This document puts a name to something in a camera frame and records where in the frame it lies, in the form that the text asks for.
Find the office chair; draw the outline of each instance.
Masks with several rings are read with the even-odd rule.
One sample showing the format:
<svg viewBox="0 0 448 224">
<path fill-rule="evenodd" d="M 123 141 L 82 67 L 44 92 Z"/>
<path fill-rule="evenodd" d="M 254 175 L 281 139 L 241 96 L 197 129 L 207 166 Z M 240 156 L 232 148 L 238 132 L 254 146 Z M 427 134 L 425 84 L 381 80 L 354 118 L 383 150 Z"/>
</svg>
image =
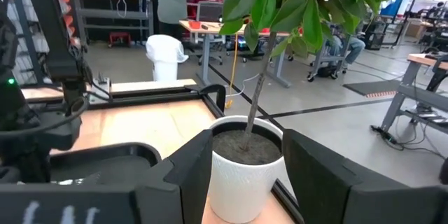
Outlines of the office chair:
<svg viewBox="0 0 448 224">
<path fill-rule="evenodd" d="M 222 1 L 199 1 L 197 3 L 197 14 L 196 21 L 203 22 L 217 22 L 221 13 L 223 12 L 223 2 Z M 192 41 L 194 43 L 199 43 L 204 41 L 204 36 L 210 36 L 211 43 L 217 43 L 219 48 L 223 48 L 225 44 L 225 36 L 217 34 L 191 34 Z M 220 64 L 223 63 L 223 59 L 219 55 L 210 54 L 211 58 L 218 60 Z M 202 63 L 202 57 L 199 59 L 199 64 Z"/>
</svg>

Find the white pot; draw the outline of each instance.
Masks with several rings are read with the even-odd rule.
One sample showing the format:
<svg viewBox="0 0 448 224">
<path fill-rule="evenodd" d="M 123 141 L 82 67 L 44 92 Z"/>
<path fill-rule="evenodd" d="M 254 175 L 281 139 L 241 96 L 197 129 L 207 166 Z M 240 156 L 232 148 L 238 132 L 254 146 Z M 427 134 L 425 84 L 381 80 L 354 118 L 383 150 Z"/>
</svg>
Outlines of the white pot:
<svg viewBox="0 0 448 224">
<path fill-rule="evenodd" d="M 232 115 L 217 119 L 210 128 L 231 122 L 247 123 L 247 116 Z M 255 119 L 255 124 L 275 133 L 283 132 L 270 122 Z M 229 161 L 213 152 L 209 200 L 213 211 L 229 223 L 247 223 L 263 210 L 272 186 L 284 169 L 283 156 L 264 165 L 247 165 Z"/>
</svg>

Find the plant stem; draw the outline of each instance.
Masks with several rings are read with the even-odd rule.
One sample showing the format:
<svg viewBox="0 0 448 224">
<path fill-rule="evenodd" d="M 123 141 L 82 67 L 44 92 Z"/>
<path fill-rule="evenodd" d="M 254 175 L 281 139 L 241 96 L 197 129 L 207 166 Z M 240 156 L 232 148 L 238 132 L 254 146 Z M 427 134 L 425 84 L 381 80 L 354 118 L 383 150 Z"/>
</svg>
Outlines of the plant stem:
<svg viewBox="0 0 448 224">
<path fill-rule="evenodd" d="M 267 67 L 269 66 L 269 59 L 271 57 L 272 50 L 274 49 L 275 42 L 276 42 L 277 33 L 271 31 L 269 34 L 269 40 L 267 41 L 267 49 L 265 54 L 263 55 L 262 63 L 261 63 L 261 70 L 260 75 L 258 77 L 257 86 L 255 87 L 255 92 L 253 93 L 252 97 L 252 105 L 251 110 L 249 112 L 248 118 L 247 118 L 247 126 L 246 130 L 244 131 L 243 135 L 243 141 L 241 145 L 241 149 L 244 151 L 249 150 L 249 141 L 251 139 L 252 135 L 252 129 L 253 129 L 253 122 L 255 120 L 255 115 L 257 113 L 258 108 L 258 98 L 260 97 L 261 90 L 263 88 L 263 83 L 265 82 L 266 78 L 266 71 Z"/>
</svg>

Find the soil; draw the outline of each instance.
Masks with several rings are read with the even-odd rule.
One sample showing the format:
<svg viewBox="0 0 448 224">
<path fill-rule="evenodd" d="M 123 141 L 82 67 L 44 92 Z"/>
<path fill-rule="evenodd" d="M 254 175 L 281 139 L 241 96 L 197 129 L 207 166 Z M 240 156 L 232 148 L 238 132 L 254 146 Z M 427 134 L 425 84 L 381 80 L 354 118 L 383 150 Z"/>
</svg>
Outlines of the soil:
<svg viewBox="0 0 448 224">
<path fill-rule="evenodd" d="M 248 151 L 241 149 L 244 130 L 217 134 L 213 138 L 213 150 L 221 157 L 243 165 L 266 165 L 281 157 L 279 147 L 258 134 L 252 134 Z"/>
</svg>

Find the black bag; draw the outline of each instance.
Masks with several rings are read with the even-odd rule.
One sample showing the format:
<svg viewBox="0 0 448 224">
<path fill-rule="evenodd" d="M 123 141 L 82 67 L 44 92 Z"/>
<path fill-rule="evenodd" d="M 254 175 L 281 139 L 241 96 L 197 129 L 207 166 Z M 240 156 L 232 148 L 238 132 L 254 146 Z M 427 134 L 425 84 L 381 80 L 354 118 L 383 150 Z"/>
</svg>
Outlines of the black bag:
<svg viewBox="0 0 448 224">
<path fill-rule="evenodd" d="M 325 66 L 317 70 L 317 76 L 322 78 L 328 78 L 334 72 L 336 72 L 336 66 Z"/>
</svg>

